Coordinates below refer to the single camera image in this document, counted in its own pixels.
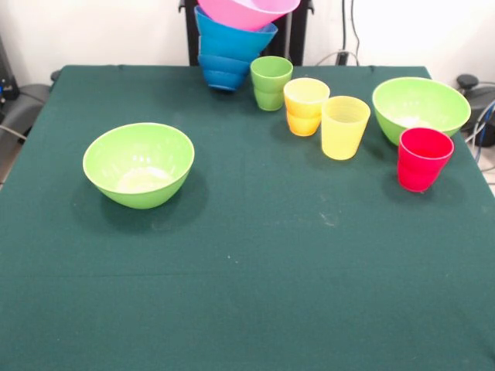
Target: electrical outlet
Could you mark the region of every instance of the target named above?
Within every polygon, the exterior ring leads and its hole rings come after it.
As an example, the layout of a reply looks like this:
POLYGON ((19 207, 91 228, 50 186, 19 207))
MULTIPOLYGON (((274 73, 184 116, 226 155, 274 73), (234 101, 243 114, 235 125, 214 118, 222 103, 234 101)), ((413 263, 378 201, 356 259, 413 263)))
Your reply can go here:
POLYGON ((348 52, 340 52, 339 54, 337 54, 337 59, 336 59, 335 64, 337 66, 346 66, 348 58, 349 58, 348 52))

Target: white wall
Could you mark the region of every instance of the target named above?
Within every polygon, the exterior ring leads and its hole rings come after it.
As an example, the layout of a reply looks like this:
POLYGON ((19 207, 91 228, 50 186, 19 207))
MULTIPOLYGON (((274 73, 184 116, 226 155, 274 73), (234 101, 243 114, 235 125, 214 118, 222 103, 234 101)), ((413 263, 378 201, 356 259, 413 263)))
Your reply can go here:
MULTIPOLYGON (((342 47, 341 1, 314 2, 305 64, 342 47)), ((347 4, 349 16, 350 0, 347 4)), ((354 18, 363 65, 427 66, 433 78, 446 83, 461 73, 495 81, 494 0, 355 0, 354 18)), ((354 51, 355 45, 347 22, 347 49, 354 51)))
MULTIPOLYGON (((340 0, 313 0, 305 64, 341 47, 340 0)), ((361 64, 425 65, 452 83, 495 80, 494 0, 355 0, 361 64)), ((0 0, 0 34, 18 81, 48 83, 65 64, 186 65, 178 0, 0 0)), ((355 46, 348 22, 347 48, 355 46)))

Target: yellow cup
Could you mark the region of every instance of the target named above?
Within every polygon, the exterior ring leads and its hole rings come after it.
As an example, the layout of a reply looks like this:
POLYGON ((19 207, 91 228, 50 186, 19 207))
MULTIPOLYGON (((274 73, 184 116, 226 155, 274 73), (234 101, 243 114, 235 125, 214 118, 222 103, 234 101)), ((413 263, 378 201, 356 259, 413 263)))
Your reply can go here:
POLYGON ((356 152, 370 119, 370 108, 355 97, 331 97, 322 106, 322 150, 334 160, 356 152))
POLYGON ((330 88, 322 81, 303 77, 284 86, 287 122, 290 131, 301 137, 315 134, 322 120, 322 103, 330 88))

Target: green cup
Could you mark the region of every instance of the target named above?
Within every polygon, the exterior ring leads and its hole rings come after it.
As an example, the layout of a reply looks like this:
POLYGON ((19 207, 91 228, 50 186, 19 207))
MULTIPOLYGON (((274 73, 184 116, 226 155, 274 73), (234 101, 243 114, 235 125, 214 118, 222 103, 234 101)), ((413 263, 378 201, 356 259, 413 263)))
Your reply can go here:
POLYGON ((284 86, 292 78, 292 63, 280 56, 262 56, 251 63, 251 79, 256 103, 263 111, 284 105, 284 86))

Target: blue bowl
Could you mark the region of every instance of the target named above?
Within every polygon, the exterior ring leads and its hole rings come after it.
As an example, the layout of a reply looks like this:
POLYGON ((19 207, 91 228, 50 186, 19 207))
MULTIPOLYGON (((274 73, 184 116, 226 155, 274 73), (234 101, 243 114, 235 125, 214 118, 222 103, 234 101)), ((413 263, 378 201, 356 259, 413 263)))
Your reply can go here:
POLYGON ((212 39, 235 43, 244 48, 245 51, 253 54, 259 54, 266 48, 278 31, 277 26, 273 23, 256 32, 234 29, 213 21, 200 6, 196 6, 194 12, 201 36, 209 36, 212 39))
POLYGON ((204 79, 213 89, 236 91, 247 75, 214 70, 203 70, 204 79))
POLYGON ((198 56, 198 61, 204 70, 215 70, 240 75, 247 75, 250 66, 249 62, 233 60, 232 58, 225 58, 224 56, 205 56, 200 54, 198 56))
POLYGON ((200 36, 200 54, 208 56, 225 56, 235 60, 251 63, 258 58, 259 53, 245 50, 242 45, 223 39, 212 39, 209 36, 200 36))

